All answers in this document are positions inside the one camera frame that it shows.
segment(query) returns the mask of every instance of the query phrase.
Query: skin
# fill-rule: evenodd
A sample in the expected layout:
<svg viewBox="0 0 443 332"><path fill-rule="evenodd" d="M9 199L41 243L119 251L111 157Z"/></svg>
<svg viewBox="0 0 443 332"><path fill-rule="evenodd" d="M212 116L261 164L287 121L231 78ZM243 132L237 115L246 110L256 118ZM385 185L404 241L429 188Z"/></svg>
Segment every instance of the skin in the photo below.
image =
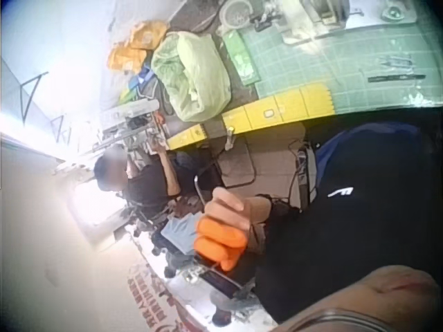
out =
<svg viewBox="0 0 443 332"><path fill-rule="evenodd" d="M205 207L206 216L245 232L252 223L267 218L271 210L266 199L243 199L224 188L215 189L213 197ZM398 332L418 332L438 312L440 289L425 272L407 266L386 266L316 302L274 331L292 331L313 313L333 308L373 317ZM317 326L309 332L316 329L321 330Z"/></svg>

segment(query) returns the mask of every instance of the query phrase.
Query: plastic bag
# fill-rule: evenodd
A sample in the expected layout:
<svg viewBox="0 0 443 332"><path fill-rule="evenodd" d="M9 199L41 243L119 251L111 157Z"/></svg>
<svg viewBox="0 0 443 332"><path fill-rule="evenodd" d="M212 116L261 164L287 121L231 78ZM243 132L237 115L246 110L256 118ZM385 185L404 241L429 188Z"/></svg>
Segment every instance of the plastic bag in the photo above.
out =
<svg viewBox="0 0 443 332"><path fill-rule="evenodd" d="M146 58L145 50L135 50L124 43L117 44L108 57L108 67L117 71L140 73Z"/></svg>
<svg viewBox="0 0 443 332"><path fill-rule="evenodd" d="M129 45L132 48L155 50L168 31L169 24L162 21L146 21L134 26Z"/></svg>
<svg viewBox="0 0 443 332"><path fill-rule="evenodd" d="M229 76L210 35L168 34L151 66L182 121L206 121L230 100Z"/></svg>

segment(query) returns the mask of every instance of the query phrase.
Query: yellow bag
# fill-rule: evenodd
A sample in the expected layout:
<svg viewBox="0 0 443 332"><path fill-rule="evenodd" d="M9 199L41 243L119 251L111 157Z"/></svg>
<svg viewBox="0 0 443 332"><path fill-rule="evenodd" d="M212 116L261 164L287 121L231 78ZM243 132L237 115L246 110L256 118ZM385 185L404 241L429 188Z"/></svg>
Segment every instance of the yellow bag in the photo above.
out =
<svg viewBox="0 0 443 332"><path fill-rule="evenodd" d="M169 24L162 21L146 21L134 26L129 39L129 46L143 50L155 50L169 29Z"/></svg>
<svg viewBox="0 0 443 332"><path fill-rule="evenodd" d="M119 43L109 54L108 67L117 71L133 71L138 74L145 58L145 50L135 50L124 43Z"/></svg>

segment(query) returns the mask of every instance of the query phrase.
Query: blue cloth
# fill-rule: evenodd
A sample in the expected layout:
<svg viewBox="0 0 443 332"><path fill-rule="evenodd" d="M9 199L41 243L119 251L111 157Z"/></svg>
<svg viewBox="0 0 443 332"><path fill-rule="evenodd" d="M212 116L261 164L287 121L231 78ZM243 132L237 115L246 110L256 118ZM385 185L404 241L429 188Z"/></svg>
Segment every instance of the blue cloth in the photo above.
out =
<svg viewBox="0 0 443 332"><path fill-rule="evenodd" d="M194 254L194 241L197 238L197 223L202 213L187 214L178 219L172 217L161 234L185 255Z"/></svg>
<svg viewBox="0 0 443 332"><path fill-rule="evenodd" d="M333 138L328 140L320 149L316 151L316 164L317 164L317 179L316 186L320 185L323 174L325 173L326 165L330 160L332 154L338 145L346 140L349 140L353 135L362 131L373 131L376 133L396 133L398 131L406 131L411 135L417 135L419 129L410 124L400 122L380 122L380 123L367 123L361 126L355 127L351 130L345 130Z"/></svg>

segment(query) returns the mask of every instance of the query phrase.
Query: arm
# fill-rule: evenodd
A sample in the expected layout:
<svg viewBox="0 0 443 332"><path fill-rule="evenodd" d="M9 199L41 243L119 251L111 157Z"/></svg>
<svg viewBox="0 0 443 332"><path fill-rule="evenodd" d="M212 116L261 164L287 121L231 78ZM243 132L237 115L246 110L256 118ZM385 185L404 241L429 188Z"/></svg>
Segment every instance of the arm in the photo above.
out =
<svg viewBox="0 0 443 332"><path fill-rule="evenodd" d="M181 188L177 180L177 174L172 166L171 160L169 159L166 151L159 151L161 165L163 166L163 171L166 177L166 188L168 191L168 196L176 196L180 194Z"/></svg>

